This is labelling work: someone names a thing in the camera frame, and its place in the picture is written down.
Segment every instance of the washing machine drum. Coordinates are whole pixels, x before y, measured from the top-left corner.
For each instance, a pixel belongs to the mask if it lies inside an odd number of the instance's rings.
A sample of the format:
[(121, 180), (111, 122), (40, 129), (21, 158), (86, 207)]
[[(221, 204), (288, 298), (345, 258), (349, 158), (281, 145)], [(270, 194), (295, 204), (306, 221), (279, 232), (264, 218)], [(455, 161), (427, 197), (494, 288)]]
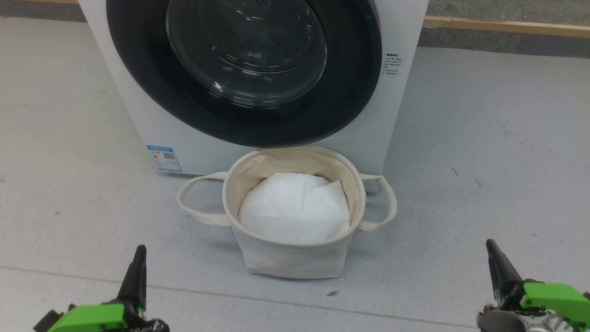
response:
[(187, 125), (251, 147), (317, 141), (365, 107), (381, 68), (370, 0), (107, 0), (145, 92)]

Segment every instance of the white fabric in basket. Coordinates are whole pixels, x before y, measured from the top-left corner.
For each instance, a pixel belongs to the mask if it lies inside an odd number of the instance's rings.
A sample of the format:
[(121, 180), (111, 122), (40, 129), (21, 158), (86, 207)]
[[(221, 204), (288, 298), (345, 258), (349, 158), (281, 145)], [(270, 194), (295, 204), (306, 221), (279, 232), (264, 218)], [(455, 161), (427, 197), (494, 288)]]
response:
[(350, 227), (340, 180), (302, 173), (276, 173), (244, 198), (238, 215), (248, 230), (273, 239), (323, 242)]

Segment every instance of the fabric strap handle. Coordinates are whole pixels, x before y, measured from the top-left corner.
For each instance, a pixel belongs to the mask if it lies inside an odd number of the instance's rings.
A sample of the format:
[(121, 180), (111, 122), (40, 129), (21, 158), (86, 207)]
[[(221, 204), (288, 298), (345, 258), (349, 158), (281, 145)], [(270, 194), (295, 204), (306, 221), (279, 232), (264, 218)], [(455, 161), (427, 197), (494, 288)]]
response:
[(394, 219), (395, 215), (398, 212), (398, 200), (395, 198), (394, 190), (391, 189), (391, 186), (387, 182), (387, 180), (382, 175), (367, 175), (367, 174), (360, 174), (361, 180), (377, 180), (381, 183), (381, 186), (385, 190), (385, 194), (387, 195), (387, 199), (389, 201), (389, 212), (387, 213), (387, 217), (384, 221), (380, 223), (373, 223), (363, 220), (359, 224), (359, 228), (369, 232), (369, 233), (377, 233), (383, 227), (387, 226), (391, 220)]
[(217, 225), (217, 226), (230, 226), (230, 219), (226, 214), (219, 214), (219, 213), (207, 213), (201, 212), (196, 210), (191, 210), (184, 205), (184, 197), (186, 193), (195, 185), (197, 182), (202, 180), (221, 180), (224, 181), (227, 177), (227, 172), (219, 172), (213, 173), (211, 175), (206, 175), (204, 177), (196, 177), (185, 183), (182, 188), (176, 194), (176, 202), (178, 205), (185, 211), (191, 214), (195, 219), (199, 220), (202, 223), (210, 224), (210, 225)]

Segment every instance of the white washing machine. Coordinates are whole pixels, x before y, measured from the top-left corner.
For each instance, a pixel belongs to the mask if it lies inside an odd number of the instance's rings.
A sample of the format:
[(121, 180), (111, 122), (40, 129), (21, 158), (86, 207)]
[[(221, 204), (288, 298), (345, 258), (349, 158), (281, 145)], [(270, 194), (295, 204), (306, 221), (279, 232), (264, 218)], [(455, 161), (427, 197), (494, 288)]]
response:
[(160, 171), (316, 144), (380, 174), (428, 0), (80, 0)]

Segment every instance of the laundry basket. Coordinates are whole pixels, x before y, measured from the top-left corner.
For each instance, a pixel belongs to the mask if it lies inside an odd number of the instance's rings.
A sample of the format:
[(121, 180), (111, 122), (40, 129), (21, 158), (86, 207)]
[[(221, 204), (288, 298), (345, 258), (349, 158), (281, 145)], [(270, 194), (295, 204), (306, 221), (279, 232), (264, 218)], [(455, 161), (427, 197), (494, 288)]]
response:
[[(296, 243), (272, 239), (247, 230), (238, 221), (240, 205), (246, 194), (275, 173), (295, 172), (321, 176), (329, 182), (340, 180), (346, 194), (350, 228), (329, 240), (317, 243)], [(225, 214), (206, 213), (189, 209), (184, 197), (197, 182), (207, 179), (223, 180), (222, 199)], [(362, 220), (365, 212), (363, 180), (378, 180), (389, 200), (389, 212), (383, 222)], [(238, 160), (229, 172), (219, 172), (193, 178), (178, 191), (176, 200), (181, 208), (200, 222), (231, 226), (244, 254), (248, 272), (285, 278), (335, 278), (342, 274), (346, 253), (357, 228), (376, 233), (387, 225), (397, 212), (394, 191), (380, 175), (359, 174), (345, 157), (321, 147), (261, 149)]]

